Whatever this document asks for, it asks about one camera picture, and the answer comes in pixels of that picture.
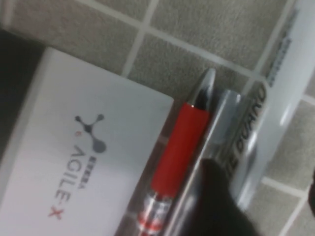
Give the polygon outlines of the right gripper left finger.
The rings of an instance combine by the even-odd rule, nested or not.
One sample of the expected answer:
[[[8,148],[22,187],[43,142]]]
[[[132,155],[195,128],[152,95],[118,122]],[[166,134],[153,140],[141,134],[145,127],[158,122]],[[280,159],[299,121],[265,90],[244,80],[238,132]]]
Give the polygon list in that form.
[[[233,201],[223,169],[212,159],[201,162],[202,188],[185,236],[257,236],[253,222]]]

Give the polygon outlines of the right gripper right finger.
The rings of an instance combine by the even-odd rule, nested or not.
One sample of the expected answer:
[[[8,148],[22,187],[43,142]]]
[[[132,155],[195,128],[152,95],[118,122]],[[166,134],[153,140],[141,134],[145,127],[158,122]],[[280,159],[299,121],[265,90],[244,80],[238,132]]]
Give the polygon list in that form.
[[[315,217],[315,172],[313,173],[312,183],[309,188],[308,204],[310,206],[313,217]]]

